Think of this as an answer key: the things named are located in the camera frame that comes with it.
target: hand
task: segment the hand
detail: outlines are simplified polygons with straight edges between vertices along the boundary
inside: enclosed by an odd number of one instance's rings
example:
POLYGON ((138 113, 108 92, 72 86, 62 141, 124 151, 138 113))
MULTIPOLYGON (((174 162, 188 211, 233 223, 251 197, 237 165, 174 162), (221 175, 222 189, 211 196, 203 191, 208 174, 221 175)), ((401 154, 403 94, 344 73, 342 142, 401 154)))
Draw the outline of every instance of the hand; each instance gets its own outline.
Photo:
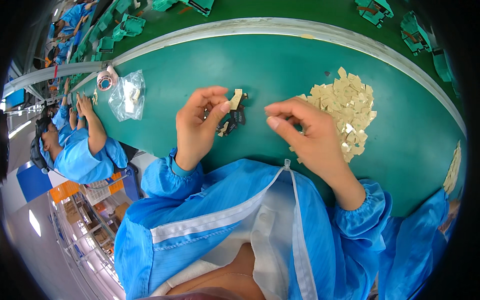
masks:
POLYGON ((76 119, 77 119, 77 112, 73 110, 73 108, 70 108, 70 120, 76 120, 76 119))
POLYGON ((63 93, 67 95, 70 91, 70 77, 67 77, 67 80, 65 80, 65 86, 63 89, 65 90, 63 93))
POLYGON ((80 93, 77 92, 77 104, 79 104, 80 109, 78 110, 79 113, 80 111, 82 112, 83 115, 85 115, 87 118, 89 115, 94 114, 93 108, 92 108, 92 100, 90 98, 87 98, 87 96, 80 97, 80 93))
POLYGON ((343 159, 332 116, 298 97, 270 104, 265 111, 268 125, 294 148, 309 170, 332 188, 340 206, 345 210, 359 208, 365 189, 343 159), (305 135, 294 124, 300 124, 305 135))
POLYGON ((216 127, 230 110, 227 91, 221 86, 197 89, 178 111, 175 162, 181 169, 193 170, 212 149, 216 127), (210 112, 206 119, 205 108, 210 112))
POLYGON ((82 108, 80 107, 80 102, 78 101, 78 97, 77 97, 77 111, 78 111, 78 116, 80 118, 83 118, 85 115, 82 113, 82 108))

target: work station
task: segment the work station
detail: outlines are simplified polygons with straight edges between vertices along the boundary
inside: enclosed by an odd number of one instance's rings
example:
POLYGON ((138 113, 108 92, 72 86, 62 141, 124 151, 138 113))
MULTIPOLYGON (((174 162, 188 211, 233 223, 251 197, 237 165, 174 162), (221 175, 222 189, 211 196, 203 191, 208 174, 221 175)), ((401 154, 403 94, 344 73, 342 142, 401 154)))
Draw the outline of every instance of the work station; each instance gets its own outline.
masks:
POLYGON ((469 165, 463 83, 421 6, 61 3, 3 87, 2 197, 48 204, 79 299, 421 291, 469 165))

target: green workbench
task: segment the green workbench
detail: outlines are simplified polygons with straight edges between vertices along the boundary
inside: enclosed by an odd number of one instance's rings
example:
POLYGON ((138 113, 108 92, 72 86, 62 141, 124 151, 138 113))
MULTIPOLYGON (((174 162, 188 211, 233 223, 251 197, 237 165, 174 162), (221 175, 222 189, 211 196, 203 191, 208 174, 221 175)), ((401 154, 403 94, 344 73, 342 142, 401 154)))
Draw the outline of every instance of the green workbench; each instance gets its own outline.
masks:
MULTIPOLYGON (((142 6, 139 8, 143 10, 143 14, 140 17, 147 20, 142 33, 138 36, 125 37, 123 40, 115 42, 114 52, 103 54, 102 60, 113 59, 133 47, 158 36, 208 22, 244 17, 285 17, 311 20, 358 32, 399 52, 427 72, 447 93, 460 114, 463 115, 461 102, 456 98, 452 84, 443 82, 435 71, 432 54, 423 51, 418 56, 414 56, 403 42, 400 33, 400 22, 403 16, 410 10, 409 4, 403 0, 388 0, 394 12, 394 17, 386 18, 380 29, 360 17, 354 0, 215 0, 208 17, 194 10, 182 12, 188 6, 181 2, 174 4, 166 12, 158 12, 151 9, 151 4, 144 4, 145 1, 141 1, 142 6)), ((121 21, 121 17, 122 14, 115 10, 113 21, 98 37, 111 36, 113 28, 117 26, 115 20, 121 21)), ((87 47, 85 59, 89 61, 92 54, 91 47, 87 47)))
MULTIPOLYGON (((246 125, 228 137, 216 137, 203 159, 205 172, 240 158, 273 165, 292 160, 292 169, 305 174, 328 204, 333 194, 304 165, 288 144, 265 123, 264 106, 308 94, 314 84, 332 83, 343 66, 373 87, 377 118, 366 129, 365 152, 350 167, 358 178, 371 178, 389 191, 392 215, 406 216, 442 187, 458 140, 465 137, 443 105, 403 72, 364 53, 318 40, 292 36, 239 35, 206 38, 162 48, 129 60, 115 69, 125 76, 138 69, 145 78, 142 120, 118 122, 108 106, 110 90, 98 91, 94 107, 107 134, 155 156, 176 146, 175 115, 197 87, 222 85, 242 88, 249 99, 246 125)), ((93 95, 96 79, 83 85, 93 95)), ((466 152, 456 189, 463 186, 466 152)))

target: blue wristband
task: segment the blue wristband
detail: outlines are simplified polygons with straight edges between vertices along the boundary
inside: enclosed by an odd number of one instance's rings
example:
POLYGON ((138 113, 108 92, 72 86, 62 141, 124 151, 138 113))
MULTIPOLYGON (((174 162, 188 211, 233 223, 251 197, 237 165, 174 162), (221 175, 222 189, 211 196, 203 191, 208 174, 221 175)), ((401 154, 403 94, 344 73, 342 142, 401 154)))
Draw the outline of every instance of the blue wristband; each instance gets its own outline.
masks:
POLYGON ((185 171, 184 169, 180 168, 177 165, 177 162, 175 161, 175 157, 172 157, 172 171, 173 173, 177 174, 180 177, 187 177, 190 176, 193 172, 195 172, 196 168, 193 168, 193 170, 190 171, 185 171))

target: plastic bag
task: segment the plastic bag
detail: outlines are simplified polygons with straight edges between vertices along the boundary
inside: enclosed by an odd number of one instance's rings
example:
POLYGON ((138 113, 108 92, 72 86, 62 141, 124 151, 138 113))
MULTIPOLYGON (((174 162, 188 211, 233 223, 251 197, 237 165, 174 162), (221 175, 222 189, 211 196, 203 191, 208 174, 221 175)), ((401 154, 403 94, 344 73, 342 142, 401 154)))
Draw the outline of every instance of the plastic bag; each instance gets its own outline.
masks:
POLYGON ((118 121, 141 120, 144 111, 145 80, 142 70, 119 77, 108 105, 118 121))

